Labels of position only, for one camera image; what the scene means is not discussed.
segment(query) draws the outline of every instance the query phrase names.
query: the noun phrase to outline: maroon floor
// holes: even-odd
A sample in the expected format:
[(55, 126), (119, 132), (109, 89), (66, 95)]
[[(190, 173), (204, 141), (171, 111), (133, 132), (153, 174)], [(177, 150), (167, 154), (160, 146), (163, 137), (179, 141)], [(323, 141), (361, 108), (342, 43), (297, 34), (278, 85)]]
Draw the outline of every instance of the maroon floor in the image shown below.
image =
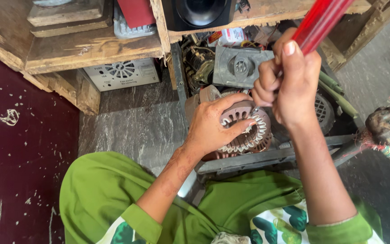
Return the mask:
[(76, 107), (0, 62), (0, 243), (63, 243), (59, 190), (78, 133)]

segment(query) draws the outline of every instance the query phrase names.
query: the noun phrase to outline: red screwdriver handle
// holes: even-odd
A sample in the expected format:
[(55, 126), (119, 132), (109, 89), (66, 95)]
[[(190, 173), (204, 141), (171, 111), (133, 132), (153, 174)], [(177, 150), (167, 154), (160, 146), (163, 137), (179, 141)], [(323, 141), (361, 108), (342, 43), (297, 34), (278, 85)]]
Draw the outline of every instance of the red screwdriver handle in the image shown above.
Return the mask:
[(292, 39), (303, 55), (311, 53), (329, 34), (354, 0), (317, 0), (306, 14)]

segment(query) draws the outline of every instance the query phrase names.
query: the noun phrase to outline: black speaker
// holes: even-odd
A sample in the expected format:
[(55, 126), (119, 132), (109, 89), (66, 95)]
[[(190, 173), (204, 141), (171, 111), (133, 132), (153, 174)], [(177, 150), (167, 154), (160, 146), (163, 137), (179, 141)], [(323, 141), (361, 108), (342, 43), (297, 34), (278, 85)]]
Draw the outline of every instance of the black speaker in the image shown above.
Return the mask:
[(224, 26), (233, 21), (237, 0), (162, 0), (166, 27), (193, 31)]

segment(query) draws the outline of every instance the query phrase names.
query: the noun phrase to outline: gray stone floor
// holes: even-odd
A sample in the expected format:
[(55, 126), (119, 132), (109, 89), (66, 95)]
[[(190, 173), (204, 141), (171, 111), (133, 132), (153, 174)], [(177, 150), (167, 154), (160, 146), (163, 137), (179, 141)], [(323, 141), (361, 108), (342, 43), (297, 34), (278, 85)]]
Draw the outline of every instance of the gray stone floor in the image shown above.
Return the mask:
[[(387, 105), (390, 24), (336, 75), (362, 118)], [(79, 156), (116, 151), (158, 175), (186, 137), (178, 95), (171, 90), (167, 69), (162, 78), (159, 84), (103, 92), (100, 115), (81, 116)], [(338, 171), (346, 188), (377, 210), (384, 240), (390, 244), (390, 161), (381, 153), (365, 151), (340, 165)]]

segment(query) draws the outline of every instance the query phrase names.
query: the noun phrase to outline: green pants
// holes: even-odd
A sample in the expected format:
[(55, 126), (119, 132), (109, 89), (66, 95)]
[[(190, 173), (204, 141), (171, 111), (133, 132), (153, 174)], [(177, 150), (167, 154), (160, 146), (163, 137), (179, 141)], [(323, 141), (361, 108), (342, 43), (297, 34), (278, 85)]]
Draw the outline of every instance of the green pants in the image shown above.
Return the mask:
[[(116, 152), (92, 153), (75, 160), (60, 193), (66, 243), (98, 242), (154, 180), (139, 164)], [(176, 197), (162, 231), (151, 238), (160, 244), (209, 244), (220, 231), (250, 236), (253, 217), (302, 199), (299, 180), (268, 171), (210, 181), (197, 208)], [(146, 228), (152, 221), (134, 218)]]

